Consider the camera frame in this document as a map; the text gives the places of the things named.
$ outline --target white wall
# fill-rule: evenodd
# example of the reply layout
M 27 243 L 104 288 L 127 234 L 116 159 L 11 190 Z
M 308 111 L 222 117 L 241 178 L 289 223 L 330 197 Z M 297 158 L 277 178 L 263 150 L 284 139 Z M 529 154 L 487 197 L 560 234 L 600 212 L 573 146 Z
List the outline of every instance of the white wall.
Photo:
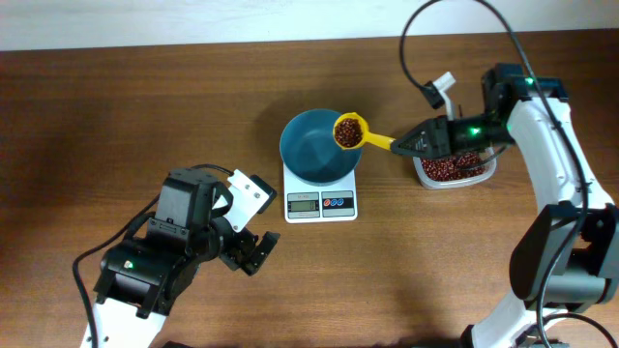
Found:
M 0 0 L 0 50 L 396 36 L 425 0 Z M 619 26 L 617 0 L 490 0 L 517 31 Z M 446 0 L 412 34 L 502 31 Z

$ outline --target white container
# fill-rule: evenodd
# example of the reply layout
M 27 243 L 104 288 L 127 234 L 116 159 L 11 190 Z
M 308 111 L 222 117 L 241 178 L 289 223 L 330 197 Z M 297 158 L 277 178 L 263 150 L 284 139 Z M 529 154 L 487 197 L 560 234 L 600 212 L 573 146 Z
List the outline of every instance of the white container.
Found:
M 489 147 L 486 149 L 486 157 L 494 155 L 494 150 Z M 489 177 L 494 174 L 496 170 L 496 159 L 491 160 L 490 162 L 484 164 L 484 168 L 486 169 L 484 173 L 474 176 L 472 178 L 466 179 L 458 179 L 447 182 L 437 182 L 430 179 L 426 172 L 424 171 L 424 167 L 422 166 L 422 161 L 419 158 L 413 158 L 413 163 L 415 164 L 415 170 L 417 170 L 417 175 L 419 176 L 419 180 L 422 182 L 422 186 L 426 189 L 456 189 L 463 188 L 475 184 L 479 184 L 480 182 L 487 180 Z

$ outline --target blue bowl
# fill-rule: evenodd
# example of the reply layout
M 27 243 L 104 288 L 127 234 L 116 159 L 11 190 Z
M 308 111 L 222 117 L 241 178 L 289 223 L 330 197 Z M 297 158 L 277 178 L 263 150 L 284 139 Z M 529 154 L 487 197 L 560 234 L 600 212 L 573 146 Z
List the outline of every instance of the blue bowl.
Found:
M 328 109 L 306 111 L 288 123 L 281 134 L 283 164 L 302 181 L 333 184 L 353 171 L 363 149 L 342 150 L 333 138 L 341 113 Z

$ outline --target wooden tabletop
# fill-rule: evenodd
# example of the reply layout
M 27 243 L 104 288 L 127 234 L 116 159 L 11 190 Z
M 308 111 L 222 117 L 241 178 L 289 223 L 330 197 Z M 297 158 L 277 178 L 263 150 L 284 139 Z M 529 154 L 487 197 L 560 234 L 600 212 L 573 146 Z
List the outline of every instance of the wooden tabletop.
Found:
M 570 94 L 589 163 L 619 200 L 619 31 L 520 35 L 538 75 Z M 421 81 L 451 71 L 465 115 L 480 78 L 519 62 L 504 34 L 410 38 Z M 441 111 L 404 78 L 398 40 L 169 45 L 0 53 L 0 346 L 76 347 L 86 317 L 71 274 L 161 189 L 167 171 L 216 163 L 282 190 L 280 134 L 312 108 L 357 111 L 398 136 Z M 154 346 L 371 346 L 457 337 L 509 291 L 512 250 L 536 204 L 513 148 L 471 188 L 423 189 L 411 159 L 367 146 L 359 217 L 292 225 L 281 195 L 249 228 L 281 233 L 254 277 L 202 265 Z M 99 252 L 80 267 L 92 288 Z M 587 313 L 619 335 L 619 301 Z M 549 332 L 605 347 L 593 329 Z

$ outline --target digital scale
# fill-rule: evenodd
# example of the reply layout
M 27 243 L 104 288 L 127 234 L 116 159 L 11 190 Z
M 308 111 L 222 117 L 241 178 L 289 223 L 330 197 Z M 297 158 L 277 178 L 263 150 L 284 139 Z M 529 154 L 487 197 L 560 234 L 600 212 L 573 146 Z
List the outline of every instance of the digital scale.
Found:
M 355 171 L 327 186 L 301 181 L 283 166 L 283 210 L 290 223 L 350 221 L 357 218 Z

